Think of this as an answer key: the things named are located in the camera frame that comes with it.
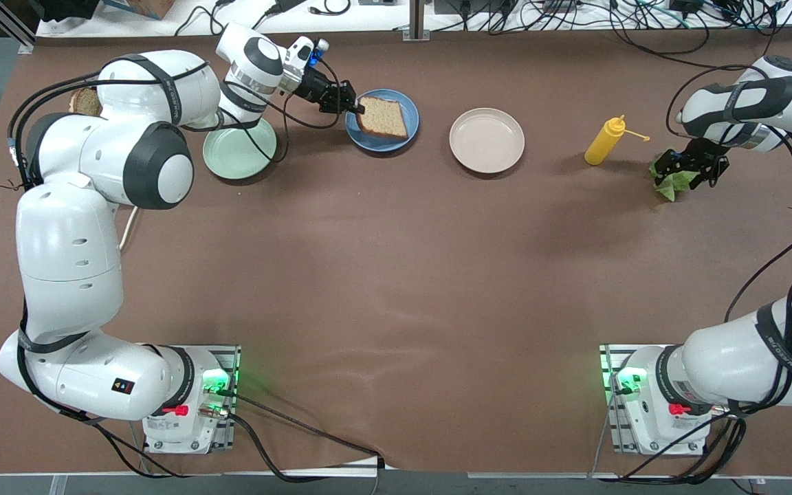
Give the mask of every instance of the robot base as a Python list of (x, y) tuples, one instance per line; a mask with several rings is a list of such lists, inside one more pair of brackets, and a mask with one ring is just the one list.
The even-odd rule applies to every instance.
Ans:
[(168, 412), (163, 416), (142, 420), (145, 432), (144, 450), (151, 454), (210, 454), (232, 449), (234, 424), (230, 420), (204, 417), (198, 414), (201, 406), (220, 407), (233, 413), (235, 399), (204, 392), (204, 372), (211, 375), (226, 373), (227, 391), (237, 391), (240, 367), (239, 345), (179, 345), (195, 361), (195, 383), (183, 402), (188, 414), (177, 416)]
[[(632, 445), (634, 449), (617, 448), (618, 452), (634, 451), (640, 454), (652, 455), (667, 447), (676, 439), (695, 429), (698, 425), (711, 419), (711, 413), (701, 416), (687, 414), (674, 415), (669, 411), (669, 403), (659, 390), (656, 382), (656, 363), (663, 345), (650, 346), (619, 346), (619, 348), (640, 348), (632, 352), (627, 360), (622, 363), (611, 362), (613, 372), (606, 380), (607, 385), (616, 391), (631, 388), (632, 393), (617, 395), (617, 417), (621, 417), (617, 428), (622, 431), (622, 422), (630, 426)], [(611, 345), (602, 346), (606, 349), (607, 360), (613, 360)], [(621, 358), (625, 353), (619, 352)], [(684, 441), (669, 448), (665, 454), (701, 455), (705, 439), (710, 433), (710, 427), (705, 426), (692, 433)]]

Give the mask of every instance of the yellow mustard bottle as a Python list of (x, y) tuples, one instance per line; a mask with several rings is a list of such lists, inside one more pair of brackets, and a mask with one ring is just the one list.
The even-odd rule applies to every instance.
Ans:
[(637, 135), (638, 138), (643, 138), (644, 141), (650, 141), (648, 135), (641, 135), (625, 129), (624, 115), (613, 117), (609, 121), (604, 122), (604, 126), (601, 128), (601, 131), (597, 133), (595, 140), (591, 142), (588, 150), (585, 150), (585, 162), (588, 163), (588, 165), (600, 165), (626, 132), (628, 132), (628, 134)]

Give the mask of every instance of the brown tabletop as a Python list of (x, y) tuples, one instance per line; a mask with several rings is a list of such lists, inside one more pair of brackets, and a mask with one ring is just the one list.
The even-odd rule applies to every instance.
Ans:
[[(700, 36), (635, 35), (660, 50)], [(327, 60), (358, 91), (389, 87), (415, 101), (414, 143), (380, 159), (356, 148), (343, 124), (292, 125), (289, 159), (261, 180), (226, 183), (202, 162), (204, 135), (188, 135), (194, 189), (175, 210), (141, 213), (123, 256), (124, 306), (104, 331), (161, 344), (242, 344), (245, 389), (377, 449), (396, 468), (581, 473), (606, 413), (597, 346), (682, 342), (720, 322), (742, 282), (792, 239), (786, 151), (733, 151), (716, 188), (678, 203), (653, 191), (648, 162), (685, 145), (663, 119), (695, 68), (602, 32), (437, 34), (424, 44), (396, 34), (327, 38)], [(764, 41), (714, 32), (692, 60), (750, 63)], [(36, 47), (20, 58), (0, 107), (0, 182), (17, 178), (6, 122), (33, 91), (160, 48), (200, 54), (224, 75), (215, 43)], [(792, 57), (792, 32), (771, 52)], [(450, 154), (450, 125), (474, 107), (502, 109), (525, 132), (524, 157), (496, 179), (471, 175)], [(328, 117), (297, 98), (289, 109)], [(652, 141), (625, 137), (606, 163), (585, 165), (600, 126), (623, 113)], [(276, 117), (267, 114), (279, 131)], [(0, 345), (20, 317), (18, 198), (0, 188)], [(782, 297), (790, 279), (792, 254), (736, 315)], [(362, 457), (240, 410), (284, 468)], [(126, 435), (124, 425), (112, 427)], [(242, 432), (232, 453), (161, 459), (186, 472), (263, 469)], [(625, 472), (640, 460), (605, 447), (599, 470)], [(650, 472), (674, 473), (680, 463)], [(0, 376), (0, 473), (123, 469), (97, 432)], [(792, 408), (752, 417), (726, 473), (792, 475)]]

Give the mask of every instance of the white plate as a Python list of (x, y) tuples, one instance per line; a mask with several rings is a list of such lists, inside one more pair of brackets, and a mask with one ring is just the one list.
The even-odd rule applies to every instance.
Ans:
[(466, 168), (503, 172), (525, 151), (525, 133), (511, 115), (497, 109), (473, 109), (460, 115), (450, 131), (452, 153)]

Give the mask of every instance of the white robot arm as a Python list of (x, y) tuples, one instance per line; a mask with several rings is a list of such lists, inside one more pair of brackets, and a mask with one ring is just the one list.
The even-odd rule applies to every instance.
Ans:
[[(35, 122), (26, 167), (40, 183), (27, 186), (16, 213), (25, 311), (0, 350), (5, 378), (54, 410), (144, 420), (157, 451), (207, 452), (217, 419), (204, 413), (222, 406), (214, 392), (228, 382), (216, 358), (101, 332), (124, 298), (114, 215), (118, 204), (167, 210), (185, 199), (194, 166), (178, 126), (252, 127), (277, 88), (322, 111), (333, 101), (337, 110), (361, 111), (347, 81), (312, 91), (321, 75), (311, 60), (326, 47), (302, 37), (282, 49), (232, 24), (217, 50), (232, 63), (225, 80), (263, 98), (255, 91), (233, 98), (236, 90), (220, 85), (207, 62), (164, 50), (128, 54), (100, 70), (100, 82), (126, 81), (97, 85), (101, 116), (53, 113)], [(236, 118), (223, 118), (222, 109)]]
[[(679, 170), (710, 172), (731, 147), (769, 151), (792, 132), (792, 60), (766, 56), (735, 85), (708, 85), (689, 98), (679, 122), (692, 137), (684, 153), (663, 155), (660, 176)], [(780, 405), (792, 405), (792, 350), (784, 342), (787, 298), (753, 313), (696, 330), (681, 346), (650, 346), (629, 357), (613, 386), (621, 391), (641, 453), (684, 436), (710, 419), (711, 407), (758, 404), (789, 388)], [(708, 429), (680, 441), (669, 454), (700, 454)]]

